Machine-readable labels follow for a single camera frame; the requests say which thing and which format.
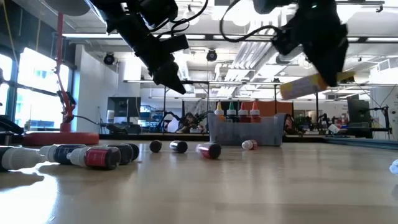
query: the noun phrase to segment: computer monitor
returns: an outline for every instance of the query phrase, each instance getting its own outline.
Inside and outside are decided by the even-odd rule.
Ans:
[[[108,97],[108,110],[114,111],[115,117],[139,117],[141,97]]]
[[[371,124],[371,112],[369,102],[364,100],[347,99],[348,115],[350,123],[369,123]]]

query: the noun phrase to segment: gray plastic bin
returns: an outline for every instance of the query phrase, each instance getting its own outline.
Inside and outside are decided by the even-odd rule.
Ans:
[[[259,146],[280,146],[284,135],[285,113],[262,117],[261,123],[228,123],[215,114],[208,115],[210,141],[225,146],[240,146],[245,140],[256,140]]]

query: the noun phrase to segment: plastic bottle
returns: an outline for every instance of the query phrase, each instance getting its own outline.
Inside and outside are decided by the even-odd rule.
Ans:
[[[149,144],[149,149],[154,153],[158,153],[162,149],[162,142],[159,140],[152,141]]]
[[[241,109],[238,111],[238,115],[239,115],[240,123],[250,123],[251,122],[251,118],[248,116],[249,112],[245,108],[244,102],[241,103]]]
[[[127,165],[132,161],[134,152],[130,145],[118,144],[118,145],[107,145],[106,147],[116,147],[119,149],[121,155],[120,165]]]
[[[236,116],[236,110],[234,108],[234,103],[229,103],[229,108],[226,111],[226,122],[236,123],[238,122],[238,117]]]
[[[252,123],[261,123],[261,118],[260,118],[260,111],[257,107],[257,102],[253,102],[253,107],[250,111],[250,116],[251,116],[251,122]]]
[[[133,144],[133,143],[127,143],[127,144],[129,144],[131,146],[132,151],[134,153],[131,160],[135,161],[138,158],[138,156],[139,156],[139,147],[136,144]]]
[[[256,140],[247,140],[242,143],[242,148],[244,150],[256,150],[258,147]]]
[[[188,149],[188,144],[185,141],[172,141],[170,148],[176,153],[184,153]]]
[[[84,144],[54,144],[52,146],[43,146],[39,150],[39,154],[45,156],[49,162],[58,162],[63,165],[71,165],[67,154],[78,148],[86,147]]]
[[[113,170],[119,166],[121,153],[116,147],[84,147],[68,153],[67,158],[77,166]]]
[[[217,115],[217,118],[220,119],[220,121],[225,121],[224,110],[221,107],[221,102],[217,102],[217,110],[214,111],[214,114]]]
[[[392,174],[398,175],[398,159],[392,162],[390,166],[390,172]]]
[[[35,149],[0,146],[0,171],[31,168],[45,162],[45,157]]]
[[[207,159],[217,159],[221,154],[221,146],[217,143],[205,143],[197,145],[196,150]]]

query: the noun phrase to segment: glass wall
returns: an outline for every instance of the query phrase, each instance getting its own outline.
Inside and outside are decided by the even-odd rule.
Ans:
[[[34,50],[25,48],[19,62],[18,84],[56,93],[59,90],[57,75],[53,73],[56,62]],[[63,87],[67,90],[69,68],[60,71]],[[17,89],[15,123],[21,127],[30,121],[31,128],[56,128],[62,122],[62,105],[59,97],[36,91]]]
[[[0,54],[0,68],[2,69],[2,75],[5,80],[9,81],[11,78],[12,71],[12,59],[5,55]],[[6,103],[8,99],[8,89],[9,86],[7,84],[0,85],[0,115],[6,114]]]

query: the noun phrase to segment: desk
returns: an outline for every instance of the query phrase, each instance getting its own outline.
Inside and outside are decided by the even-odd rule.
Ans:
[[[283,143],[224,147],[209,161],[197,142],[187,154],[168,144],[159,154],[140,144],[136,162],[112,171],[45,163],[1,173],[0,223],[398,223],[394,151]]]

